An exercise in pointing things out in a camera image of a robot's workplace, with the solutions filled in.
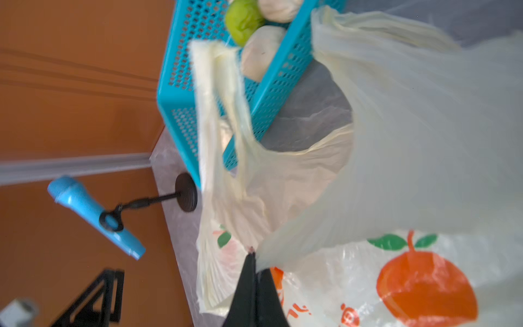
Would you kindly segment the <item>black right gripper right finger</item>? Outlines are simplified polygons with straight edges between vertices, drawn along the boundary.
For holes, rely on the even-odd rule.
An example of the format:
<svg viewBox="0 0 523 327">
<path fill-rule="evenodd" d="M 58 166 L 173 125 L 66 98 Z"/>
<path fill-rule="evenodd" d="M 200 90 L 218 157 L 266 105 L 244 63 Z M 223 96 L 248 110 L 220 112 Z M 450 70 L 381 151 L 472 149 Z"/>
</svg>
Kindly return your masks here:
<svg viewBox="0 0 523 327">
<path fill-rule="evenodd" d="M 289 327 L 279 301 L 271 271 L 256 275 L 256 326 Z"/>
</svg>

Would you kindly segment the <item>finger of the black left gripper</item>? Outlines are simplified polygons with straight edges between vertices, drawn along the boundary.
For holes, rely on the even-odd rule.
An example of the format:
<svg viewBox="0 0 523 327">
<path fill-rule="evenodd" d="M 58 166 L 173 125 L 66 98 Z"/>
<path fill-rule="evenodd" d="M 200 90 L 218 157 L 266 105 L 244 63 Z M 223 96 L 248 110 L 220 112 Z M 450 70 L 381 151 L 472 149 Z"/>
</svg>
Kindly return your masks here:
<svg viewBox="0 0 523 327">
<path fill-rule="evenodd" d="M 124 271 L 103 270 L 51 326 L 108 327 L 118 324 L 124 281 Z"/>
</svg>

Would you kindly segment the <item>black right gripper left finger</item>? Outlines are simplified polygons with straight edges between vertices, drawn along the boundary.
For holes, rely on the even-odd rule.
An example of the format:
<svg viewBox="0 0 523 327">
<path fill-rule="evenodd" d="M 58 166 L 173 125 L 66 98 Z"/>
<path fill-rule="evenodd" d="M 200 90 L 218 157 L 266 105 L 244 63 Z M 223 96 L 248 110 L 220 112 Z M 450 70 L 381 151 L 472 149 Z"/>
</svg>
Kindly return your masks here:
<svg viewBox="0 0 523 327">
<path fill-rule="evenodd" d="M 222 327 L 252 327 L 256 325 L 256 255 L 249 253 Z"/>
</svg>

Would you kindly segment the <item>yellow printed plastic bag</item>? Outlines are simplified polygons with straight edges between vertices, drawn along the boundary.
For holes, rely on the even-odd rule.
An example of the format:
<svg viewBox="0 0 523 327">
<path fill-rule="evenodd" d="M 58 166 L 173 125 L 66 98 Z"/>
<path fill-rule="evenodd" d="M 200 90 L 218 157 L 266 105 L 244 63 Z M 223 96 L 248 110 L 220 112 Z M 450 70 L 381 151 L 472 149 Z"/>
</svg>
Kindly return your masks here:
<svg viewBox="0 0 523 327">
<path fill-rule="evenodd" d="M 311 19 L 353 121 L 309 149 L 253 135 L 238 51 L 190 45 L 200 311 L 252 253 L 291 326 L 522 325 L 522 33 L 462 49 L 383 12 Z"/>
</svg>

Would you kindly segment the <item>pale pear in basket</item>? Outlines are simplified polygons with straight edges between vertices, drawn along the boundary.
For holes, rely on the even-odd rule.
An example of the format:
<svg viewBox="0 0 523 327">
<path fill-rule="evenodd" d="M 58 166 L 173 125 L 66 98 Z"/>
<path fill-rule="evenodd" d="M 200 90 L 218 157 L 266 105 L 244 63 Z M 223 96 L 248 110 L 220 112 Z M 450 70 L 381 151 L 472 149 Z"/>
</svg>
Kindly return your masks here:
<svg viewBox="0 0 523 327">
<path fill-rule="evenodd" d="M 286 35 L 283 27 L 260 27 L 248 40 L 241 54 L 242 74 L 261 83 Z"/>
</svg>

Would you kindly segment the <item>teal perforated plastic basket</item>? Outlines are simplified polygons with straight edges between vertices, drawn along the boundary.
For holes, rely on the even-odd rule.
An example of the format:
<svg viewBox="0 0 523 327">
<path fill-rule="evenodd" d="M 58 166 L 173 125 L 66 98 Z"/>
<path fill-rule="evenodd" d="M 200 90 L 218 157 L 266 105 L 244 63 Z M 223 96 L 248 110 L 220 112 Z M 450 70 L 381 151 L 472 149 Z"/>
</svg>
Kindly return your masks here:
<svg viewBox="0 0 523 327">
<path fill-rule="evenodd" d="M 344 1 L 305 1 L 287 24 L 283 44 L 261 83 L 245 79 L 253 133 L 260 140 L 290 96 L 311 60 L 311 12 L 327 5 L 341 11 Z M 177 1 L 157 88 L 157 105 L 180 156 L 196 185 L 200 184 L 197 113 L 191 77 L 189 43 L 218 40 L 234 46 L 226 30 L 227 1 Z"/>
</svg>

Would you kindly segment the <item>aluminium left corner post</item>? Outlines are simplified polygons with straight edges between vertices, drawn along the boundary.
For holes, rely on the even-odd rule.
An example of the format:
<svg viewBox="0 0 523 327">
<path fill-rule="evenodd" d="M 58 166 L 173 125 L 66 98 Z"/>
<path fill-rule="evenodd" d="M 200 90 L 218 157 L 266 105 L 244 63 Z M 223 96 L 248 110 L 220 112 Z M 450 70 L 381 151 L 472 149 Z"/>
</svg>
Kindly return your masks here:
<svg viewBox="0 0 523 327">
<path fill-rule="evenodd" d="M 151 166 L 150 156 L 148 153 L 130 153 L 1 162 L 1 185 L 49 181 L 63 175 L 82 177 L 139 170 Z"/>
</svg>

